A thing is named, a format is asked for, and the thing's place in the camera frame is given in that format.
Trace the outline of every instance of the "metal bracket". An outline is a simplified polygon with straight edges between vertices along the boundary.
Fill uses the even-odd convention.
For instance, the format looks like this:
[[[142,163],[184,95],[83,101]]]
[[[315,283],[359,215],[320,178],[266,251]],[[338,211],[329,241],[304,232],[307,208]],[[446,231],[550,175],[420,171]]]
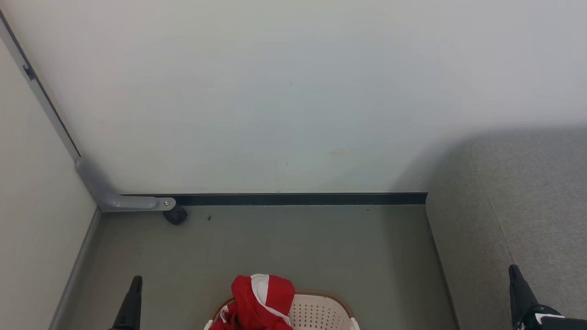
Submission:
[[[82,157],[75,160],[75,169],[102,212],[168,211],[176,200],[170,197],[123,196],[109,187],[92,164]]]
[[[25,71],[26,75],[29,76],[29,79],[30,80],[35,80],[36,74],[35,74],[35,71],[33,71],[33,68],[32,67],[29,66],[27,68],[26,65],[23,64],[22,65],[22,69]]]

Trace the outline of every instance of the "gray floor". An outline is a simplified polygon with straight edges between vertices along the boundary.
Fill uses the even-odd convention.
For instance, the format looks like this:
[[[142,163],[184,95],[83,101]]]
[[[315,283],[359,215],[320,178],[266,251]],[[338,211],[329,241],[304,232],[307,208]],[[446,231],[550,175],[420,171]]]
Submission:
[[[340,295],[362,330],[455,329],[424,206],[189,207],[104,216],[62,330],[108,329],[142,275],[142,330],[200,330],[237,275]]]

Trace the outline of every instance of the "laundry basket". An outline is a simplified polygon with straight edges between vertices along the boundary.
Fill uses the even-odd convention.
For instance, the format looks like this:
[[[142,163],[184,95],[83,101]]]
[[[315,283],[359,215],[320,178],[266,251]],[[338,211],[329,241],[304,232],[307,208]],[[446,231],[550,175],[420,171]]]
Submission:
[[[289,321],[293,330],[359,330],[349,306],[336,295],[318,291],[296,291],[293,296]],[[224,301],[212,315],[204,330],[220,317],[222,308],[234,298]]]

